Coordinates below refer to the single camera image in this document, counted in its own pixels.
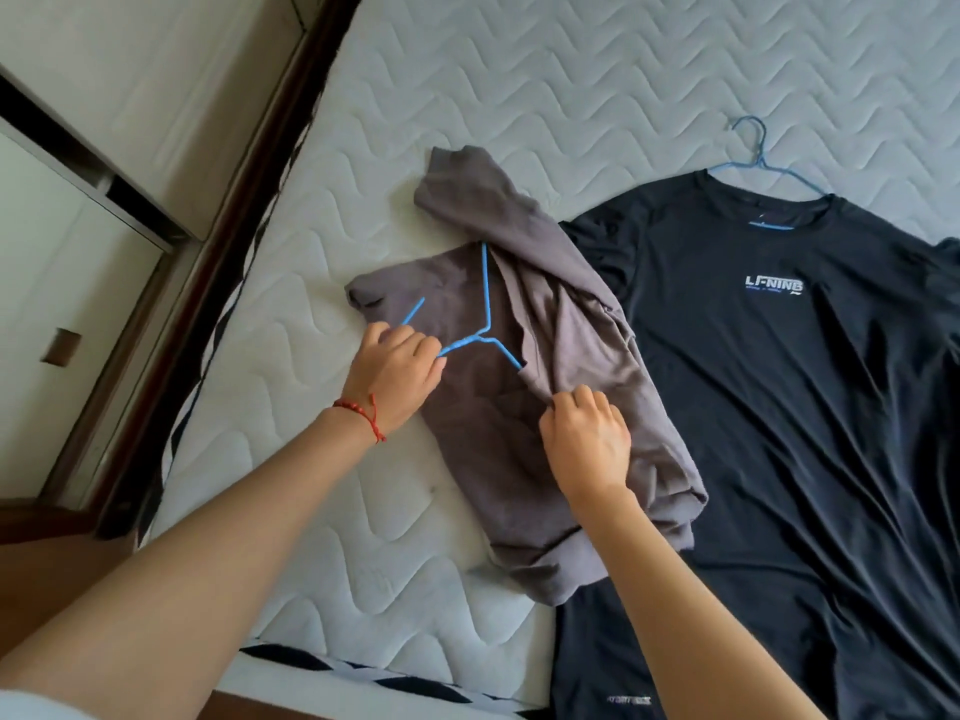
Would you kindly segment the person's right hand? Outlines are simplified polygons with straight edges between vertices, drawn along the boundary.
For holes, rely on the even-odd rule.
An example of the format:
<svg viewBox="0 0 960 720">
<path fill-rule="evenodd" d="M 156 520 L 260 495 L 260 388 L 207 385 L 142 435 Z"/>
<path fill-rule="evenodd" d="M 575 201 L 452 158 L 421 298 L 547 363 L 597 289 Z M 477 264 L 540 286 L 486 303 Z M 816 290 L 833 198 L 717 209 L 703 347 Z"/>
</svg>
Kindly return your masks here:
<svg viewBox="0 0 960 720">
<path fill-rule="evenodd" d="M 626 490 L 630 433 L 540 435 L 550 471 L 575 514 Z"/>
</svg>

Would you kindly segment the person's left hand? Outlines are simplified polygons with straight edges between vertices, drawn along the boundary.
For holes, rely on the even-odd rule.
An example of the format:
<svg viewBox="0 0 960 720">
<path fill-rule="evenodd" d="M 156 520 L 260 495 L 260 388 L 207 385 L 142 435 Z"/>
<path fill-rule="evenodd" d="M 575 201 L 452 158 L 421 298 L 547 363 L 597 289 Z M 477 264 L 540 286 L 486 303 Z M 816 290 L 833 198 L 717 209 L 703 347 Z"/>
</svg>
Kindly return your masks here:
<svg viewBox="0 0 960 720">
<path fill-rule="evenodd" d="M 362 418 L 378 443 L 406 423 L 438 387 L 444 364 L 364 364 L 363 337 L 334 405 Z"/>
</svg>

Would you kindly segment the grey-brown shirt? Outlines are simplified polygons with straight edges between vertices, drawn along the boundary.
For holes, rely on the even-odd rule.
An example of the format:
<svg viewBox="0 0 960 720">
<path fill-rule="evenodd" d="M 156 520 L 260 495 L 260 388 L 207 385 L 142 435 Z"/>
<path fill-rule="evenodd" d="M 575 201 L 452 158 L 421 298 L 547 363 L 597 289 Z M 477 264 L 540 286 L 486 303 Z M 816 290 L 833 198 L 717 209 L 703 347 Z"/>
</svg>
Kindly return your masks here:
<svg viewBox="0 0 960 720">
<path fill-rule="evenodd" d="M 627 486 L 678 550 L 708 496 L 611 289 L 485 149 L 435 147 L 414 204 L 467 243 L 355 277 L 346 299 L 369 323 L 411 325 L 453 349 L 423 419 L 495 561 L 532 600 L 564 604 L 607 577 L 554 480 L 539 421 L 558 392 L 602 392 L 630 432 Z"/>
</svg>

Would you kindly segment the person's left forearm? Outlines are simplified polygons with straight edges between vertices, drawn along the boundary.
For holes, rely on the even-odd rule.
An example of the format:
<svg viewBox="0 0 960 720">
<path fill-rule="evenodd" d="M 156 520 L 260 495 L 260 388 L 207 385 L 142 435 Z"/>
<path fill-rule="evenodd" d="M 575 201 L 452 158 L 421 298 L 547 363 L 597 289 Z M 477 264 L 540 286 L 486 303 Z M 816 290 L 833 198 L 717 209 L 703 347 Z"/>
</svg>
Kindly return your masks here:
<svg viewBox="0 0 960 720">
<path fill-rule="evenodd" d="M 0 660 L 0 690 L 95 720 L 196 720 L 337 482 L 376 445 L 324 410 Z"/>
</svg>

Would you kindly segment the person's right forearm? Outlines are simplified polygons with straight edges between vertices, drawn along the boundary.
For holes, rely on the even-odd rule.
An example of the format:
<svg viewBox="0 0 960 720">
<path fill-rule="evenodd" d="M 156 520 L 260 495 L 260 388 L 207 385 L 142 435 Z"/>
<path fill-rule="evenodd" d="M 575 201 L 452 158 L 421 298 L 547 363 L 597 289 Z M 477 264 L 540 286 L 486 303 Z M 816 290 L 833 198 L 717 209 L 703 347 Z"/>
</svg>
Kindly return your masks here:
<svg viewBox="0 0 960 720">
<path fill-rule="evenodd" d="M 667 720 L 827 720 L 685 564 L 624 485 L 576 490 Z"/>
</svg>

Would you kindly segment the black printed t-shirt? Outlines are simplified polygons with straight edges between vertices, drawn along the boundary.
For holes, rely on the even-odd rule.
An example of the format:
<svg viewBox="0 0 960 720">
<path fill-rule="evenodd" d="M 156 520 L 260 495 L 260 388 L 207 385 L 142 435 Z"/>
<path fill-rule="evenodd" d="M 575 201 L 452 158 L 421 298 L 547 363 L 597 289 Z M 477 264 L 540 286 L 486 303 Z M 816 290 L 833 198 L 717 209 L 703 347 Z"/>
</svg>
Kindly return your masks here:
<svg viewBox="0 0 960 720">
<path fill-rule="evenodd" d="M 960 239 L 705 170 L 560 226 L 702 477 L 690 569 L 830 720 L 960 720 Z"/>
</svg>

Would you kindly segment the white quilted mattress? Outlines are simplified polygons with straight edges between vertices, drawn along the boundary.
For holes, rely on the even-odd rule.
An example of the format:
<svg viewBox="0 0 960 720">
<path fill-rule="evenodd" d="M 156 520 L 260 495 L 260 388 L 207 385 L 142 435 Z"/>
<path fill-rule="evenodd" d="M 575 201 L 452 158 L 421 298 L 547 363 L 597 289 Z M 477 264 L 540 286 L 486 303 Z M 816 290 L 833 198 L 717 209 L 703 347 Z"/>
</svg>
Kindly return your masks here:
<svg viewBox="0 0 960 720">
<path fill-rule="evenodd" d="M 362 0 L 144 542 L 339 396 L 368 323 L 355 277 L 468 242 L 414 204 L 433 149 L 485 150 L 561 227 L 749 161 L 757 127 L 730 130 L 749 114 L 770 164 L 930 245 L 960 239 L 960 0 Z M 713 178 L 820 199 L 762 170 Z M 325 498 L 218 690 L 348 720 L 663 717 L 608 576 L 529 598 L 422 411 Z"/>
</svg>

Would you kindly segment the white wardrobe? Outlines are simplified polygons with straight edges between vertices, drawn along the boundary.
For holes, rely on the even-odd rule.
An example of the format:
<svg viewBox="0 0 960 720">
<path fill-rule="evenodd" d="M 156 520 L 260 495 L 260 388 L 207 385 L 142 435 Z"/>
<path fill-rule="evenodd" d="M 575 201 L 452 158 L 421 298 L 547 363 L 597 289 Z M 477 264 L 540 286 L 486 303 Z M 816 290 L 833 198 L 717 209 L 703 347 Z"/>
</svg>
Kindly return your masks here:
<svg viewBox="0 0 960 720">
<path fill-rule="evenodd" d="M 89 507 L 324 0 L 0 0 L 0 506 Z"/>
</svg>

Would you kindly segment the person's white sleeve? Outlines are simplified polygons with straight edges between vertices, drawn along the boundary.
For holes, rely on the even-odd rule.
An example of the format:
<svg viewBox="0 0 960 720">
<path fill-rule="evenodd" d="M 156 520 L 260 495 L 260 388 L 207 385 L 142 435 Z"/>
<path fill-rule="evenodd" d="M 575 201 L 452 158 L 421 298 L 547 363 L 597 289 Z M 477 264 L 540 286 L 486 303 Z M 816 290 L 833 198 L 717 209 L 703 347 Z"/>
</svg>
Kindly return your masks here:
<svg viewBox="0 0 960 720">
<path fill-rule="evenodd" d="M 41 695 L 0 689 L 0 720 L 97 720 L 75 707 Z"/>
</svg>

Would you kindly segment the dark wooden bed frame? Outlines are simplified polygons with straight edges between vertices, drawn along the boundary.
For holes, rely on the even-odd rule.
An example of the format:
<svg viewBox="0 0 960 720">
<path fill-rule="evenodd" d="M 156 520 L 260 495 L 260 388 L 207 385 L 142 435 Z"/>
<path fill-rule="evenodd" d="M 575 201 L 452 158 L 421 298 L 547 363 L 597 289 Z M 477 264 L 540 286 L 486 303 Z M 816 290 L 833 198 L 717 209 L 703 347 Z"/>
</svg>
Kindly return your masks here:
<svg viewBox="0 0 960 720">
<path fill-rule="evenodd" d="M 322 0 L 212 235 L 181 241 L 150 277 L 41 496 L 0 506 L 0 544 L 145 535 L 183 431 L 362 0 Z"/>
</svg>

